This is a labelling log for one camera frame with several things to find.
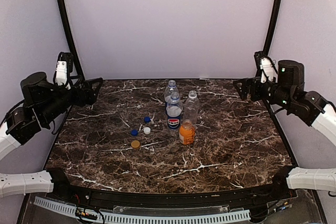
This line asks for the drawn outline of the clear plastic bottle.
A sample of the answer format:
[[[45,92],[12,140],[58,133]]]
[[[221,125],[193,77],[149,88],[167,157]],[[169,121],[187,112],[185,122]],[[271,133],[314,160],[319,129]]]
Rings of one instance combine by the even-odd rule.
[[[197,123],[200,101],[195,90],[191,90],[184,105],[183,121],[190,120],[193,125]]]

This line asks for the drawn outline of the white bottle cap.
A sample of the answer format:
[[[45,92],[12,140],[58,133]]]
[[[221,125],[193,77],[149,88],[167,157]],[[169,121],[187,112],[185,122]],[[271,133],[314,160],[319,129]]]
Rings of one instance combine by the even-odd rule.
[[[143,132],[144,132],[144,134],[150,134],[151,133],[151,129],[149,127],[144,127],[143,128]]]

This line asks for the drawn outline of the gold bottle cap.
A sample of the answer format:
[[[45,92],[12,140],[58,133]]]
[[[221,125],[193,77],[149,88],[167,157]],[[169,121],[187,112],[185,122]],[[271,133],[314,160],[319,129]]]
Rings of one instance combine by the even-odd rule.
[[[133,149],[138,149],[138,148],[141,147],[141,143],[138,140],[134,140],[134,141],[131,142],[131,147]]]

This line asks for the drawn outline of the blue label water bottle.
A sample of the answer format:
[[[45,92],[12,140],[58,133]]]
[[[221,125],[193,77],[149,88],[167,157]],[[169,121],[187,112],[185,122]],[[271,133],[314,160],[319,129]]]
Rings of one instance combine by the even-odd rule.
[[[175,80],[169,80],[167,87],[165,88],[164,91],[164,101],[165,103],[168,103],[169,99],[171,98],[171,93],[173,92],[178,92],[178,88],[176,86],[176,81]]]

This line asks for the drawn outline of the orange juice bottle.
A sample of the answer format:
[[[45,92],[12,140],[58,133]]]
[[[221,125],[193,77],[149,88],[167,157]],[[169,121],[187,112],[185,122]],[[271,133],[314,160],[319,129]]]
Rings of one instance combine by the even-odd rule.
[[[191,120],[184,120],[179,129],[179,137],[183,145],[194,143],[195,127]]]

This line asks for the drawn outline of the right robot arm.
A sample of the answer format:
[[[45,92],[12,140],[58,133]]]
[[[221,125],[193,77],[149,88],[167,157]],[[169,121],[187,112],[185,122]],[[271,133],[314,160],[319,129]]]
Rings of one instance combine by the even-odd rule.
[[[335,143],[335,106],[316,91],[305,91],[305,67],[293,60],[278,62],[278,71],[268,58],[260,61],[260,74],[233,82],[240,98],[266,100],[293,114],[307,126]],[[272,178],[268,195],[280,199],[289,189],[313,189],[335,192],[335,169],[307,169],[285,166]]]

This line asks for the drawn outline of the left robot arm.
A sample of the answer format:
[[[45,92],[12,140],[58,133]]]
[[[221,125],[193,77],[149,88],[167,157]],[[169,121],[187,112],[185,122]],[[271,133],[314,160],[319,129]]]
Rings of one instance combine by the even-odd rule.
[[[47,81],[44,72],[36,72],[22,80],[24,99],[10,109],[1,122],[1,158],[26,144],[42,129],[73,105],[85,106],[96,102],[103,79],[79,79],[67,89]],[[1,197],[30,193],[54,192],[63,201],[74,197],[65,173],[50,168],[28,174],[1,174]]]

